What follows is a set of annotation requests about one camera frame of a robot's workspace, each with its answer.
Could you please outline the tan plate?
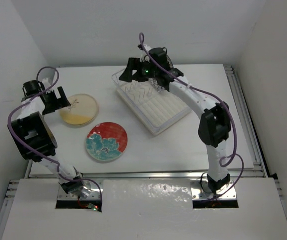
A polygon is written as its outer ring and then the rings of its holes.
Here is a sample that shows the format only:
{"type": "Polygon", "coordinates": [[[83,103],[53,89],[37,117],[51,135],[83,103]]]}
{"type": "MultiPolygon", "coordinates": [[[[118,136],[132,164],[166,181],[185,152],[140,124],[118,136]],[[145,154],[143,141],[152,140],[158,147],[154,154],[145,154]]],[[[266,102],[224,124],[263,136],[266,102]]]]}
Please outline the tan plate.
{"type": "Polygon", "coordinates": [[[99,104],[88,94],[75,94],[68,98],[70,106],[62,108],[59,114],[62,120],[72,126],[83,126],[95,120],[99,114],[99,104]]]}

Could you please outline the red blue floral plate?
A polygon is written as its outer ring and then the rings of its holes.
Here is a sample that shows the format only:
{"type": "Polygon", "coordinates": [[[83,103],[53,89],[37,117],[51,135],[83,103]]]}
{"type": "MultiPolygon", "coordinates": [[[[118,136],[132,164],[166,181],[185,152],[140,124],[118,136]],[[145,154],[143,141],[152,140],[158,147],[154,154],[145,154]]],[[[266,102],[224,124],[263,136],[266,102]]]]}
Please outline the red blue floral plate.
{"type": "Polygon", "coordinates": [[[119,124],[102,122],[87,135],[87,153],[101,163],[113,162],[123,155],[128,146],[128,134],[119,124]]]}

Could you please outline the black patterned plate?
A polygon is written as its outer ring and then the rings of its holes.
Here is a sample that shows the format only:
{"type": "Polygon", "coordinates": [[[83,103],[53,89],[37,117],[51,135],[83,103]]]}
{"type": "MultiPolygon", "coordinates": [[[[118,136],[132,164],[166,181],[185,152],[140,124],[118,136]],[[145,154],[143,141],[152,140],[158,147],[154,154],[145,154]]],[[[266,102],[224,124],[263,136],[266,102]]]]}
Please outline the black patterned plate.
{"type": "Polygon", "coordinates": [[[169,69],[172,70],[174,68],[173,62],[169,56],[167,56],[167,62],[169,65],[169,69]]]}

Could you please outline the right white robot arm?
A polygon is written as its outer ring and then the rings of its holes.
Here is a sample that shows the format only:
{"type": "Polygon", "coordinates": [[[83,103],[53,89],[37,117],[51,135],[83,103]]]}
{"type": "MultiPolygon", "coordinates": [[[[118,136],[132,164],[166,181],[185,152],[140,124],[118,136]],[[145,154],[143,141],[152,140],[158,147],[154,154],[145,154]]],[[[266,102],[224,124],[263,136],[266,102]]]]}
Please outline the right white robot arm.
{"type": "Polygon", "coordinates": [[[166,48],[153,48],[148,53],[142,57],[130,57],[119,80],[127,83],[154,81],[157,86],[178,97],[194,111],[200,120],[198,136],[207,149],[208,187],[216,194],[231,180],[224,166],[227,140],[232,130],[227,105],[193,90],[184,73],[173,66],[166,48]]]}

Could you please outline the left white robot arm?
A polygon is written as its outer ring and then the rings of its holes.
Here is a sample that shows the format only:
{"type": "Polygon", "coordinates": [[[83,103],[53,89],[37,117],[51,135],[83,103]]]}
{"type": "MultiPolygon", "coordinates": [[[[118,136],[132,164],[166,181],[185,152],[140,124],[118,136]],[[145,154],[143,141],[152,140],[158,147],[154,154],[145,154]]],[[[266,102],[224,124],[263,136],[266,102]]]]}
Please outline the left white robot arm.
{"type": "Polygon", "coordinates": [[[54,113],[71,104],[62,87],[43,92],[51,86],[50,80],[32,80],[23,85],[24,98],[21,101],[19,117],[10,121],[8,127],[15,144],[25,160],[47,168],[59,181],[59,185],[68,195],[81,196],[84,182],[76,168],[56,158],[58,143],[44,120],[44,116],[54,113]]]}

